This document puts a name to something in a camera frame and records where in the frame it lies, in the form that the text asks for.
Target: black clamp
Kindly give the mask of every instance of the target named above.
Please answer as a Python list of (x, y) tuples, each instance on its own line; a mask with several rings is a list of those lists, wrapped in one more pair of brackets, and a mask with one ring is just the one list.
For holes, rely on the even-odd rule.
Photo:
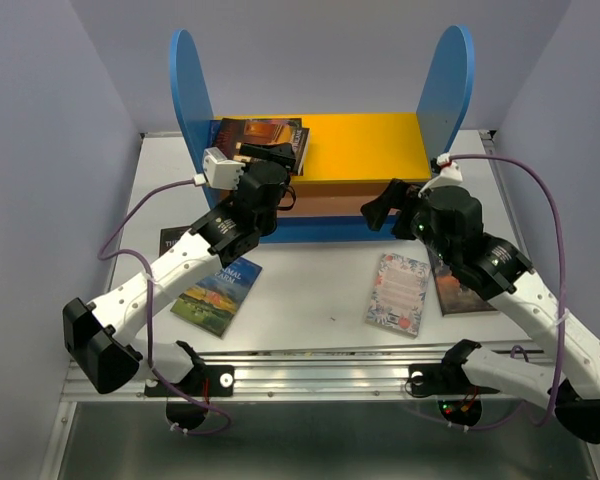
[[(409, 365), (411, 395), (425, 398), (431, 395), (464, 395), (474, 385), (469, 381), (462, 365), (474, 350), (482, 348), (478, 342), (461, 340), (451, 347), (439, 363)], [(492, 388), (480, 387), (481, 394), (498, 393)]]
[(287, 171), (292, 171), (296, 165), (296, 154), (290, 143), (280, 143), (277, 145), (256, 145), (254, 143), (243, 143), (239, 150), (240, 155), (253, 157), (259, 160), (282, 165)]

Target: white connector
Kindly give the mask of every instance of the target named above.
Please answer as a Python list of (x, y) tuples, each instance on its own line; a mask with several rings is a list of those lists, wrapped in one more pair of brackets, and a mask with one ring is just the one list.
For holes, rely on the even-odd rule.
[(429, 180), (422, 189), (418, 196), (422, 196), (427, 190), (445, 187), (449, 185), (460, 185), (462, 183), (462, 172), (460, 172), (460, 166), (456, 162), (450, 160), (450, 154), (443, 153), (438, 156), (436, 163), (442, 169), (440, 174)]
[(217, 147), (205, 149), (202, 166), (209, 186), (219, 190), (238, 188), (245, 167), (242, 162), (227, 159)]
[(201, 187), (207, 184), (207, 178), (202, 173), (196, 173), (193, 176), (193, 183), (196, 187)]

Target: white wall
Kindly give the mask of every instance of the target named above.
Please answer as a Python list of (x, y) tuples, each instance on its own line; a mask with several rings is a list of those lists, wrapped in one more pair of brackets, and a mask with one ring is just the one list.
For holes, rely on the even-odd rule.
[[(533, 165), (555, 194), (564, 223), (568, 306), (600, 336), (600, 0), (569, 7), (507, 114), (496, 147)], [(525, 174), (504, 170), (530, 254), (555, 288), (546, 202)]]
[(569, 0), (72, 0), (140, 131), (177, 130), (167, 51), (196, 41), (220, 115), (415, 111), (438, 38), (474, 37), (465, 128), (495, 128)]
[(37, 478), (62, 306), (103, 288), (140, 139), (68, 0), (0, 0), (0, 479)]

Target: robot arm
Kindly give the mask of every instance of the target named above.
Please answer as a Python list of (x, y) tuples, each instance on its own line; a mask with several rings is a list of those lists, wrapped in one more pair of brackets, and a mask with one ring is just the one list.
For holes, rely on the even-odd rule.
[[(557, 325), (564, 322), (565, 376), (555, 414), (579, 438), (600, 443), (600, 340), (570, 312), (558, 318), (557, 300), (529, 259), (511, 243), (483, 231), (482, 205), (458, 186), (462, 176), (455, 162), (445, 155), (437, 166), (440, 175), (424, 187), (393, 180), (380, 197), (364, 205), (361, 212), (369, 228), (379, 229), (389, 210), (397, 209), (392, 230), (396, 238), (422, 241), (463, 285), (520, 325), (554, 360)], [(463, 340), (440, 364), (411, 365), (410, 375), (412, 393), (419, 397), (464, 394), (479, 386), (546, 408), (553, 369), (503, 358)]]
[[(259, 155), (268, 161), (245, 166), (227, 160), (218, 149), (205, 150), (206, 181), (231, 194), (151, 265), (152, 278), (139, 273), (88, 304), (76, 298), (64, 307), (65, 346), (99, 393), (113, 392), (133, 378), (153, 378), (147, 364), (148, 342), (136, 337), (147, 321), (147, 280), (153, 284), (151, 312), (155, 314), (276, 229), (277, 210), (289, 189), (287, 160), (294, 158), (293, 152), (290, 146), (280, 146), (263, 149)], [(184, 342), (156, 343), (153, 360), (174, 384), (204, 365)]]

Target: book cover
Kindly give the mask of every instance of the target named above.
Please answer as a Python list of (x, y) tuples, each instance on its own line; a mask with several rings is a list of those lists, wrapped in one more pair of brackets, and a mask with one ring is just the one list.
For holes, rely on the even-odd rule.
[(380, 260), (366, 322), (416, 337), (431, 268), (424, 262), (390, 253)]
[(449, 266), (445, 265), (437, 255), (431, 251), (428, 253), (442, 315), (496, 311), (495, 308), (482, 300), (473, 290), (461, 285), (451, 275)]
[[(189, 228), (187, 226), (161, 230), (161, 255)], [(238, 258), (228, 267), (200, 280), (182, 293), (171, 307), (171, 312), (222, 338), (261, 270), (262, 267), (246, 258)]]
[(243, 143), (276, 145), (290, 143), (296, 156), (292, 173), (300, 174), (307, 153), (309, 129), (295, 126), (295, 119), (267, 119), (269, 121), (223, 118), (213, 142), (227, 158), (249, 163), (257, 161), (239, 154)]
[[(251, 118), (254, 122), (263, 122), (263, 123), (277, 123), (280, 125), (291, 125), (292, 127), (302, 128), (302, 119), (301, 118)], [(220, 122), (221, 120), (211, 120), (211, 126), (209, 128), (209, 138), (207, 139), (207, 146), (212, 147), (213, 143), (216, 141), (216, 136), (218, 135), (218, 130), (220, 130)]]

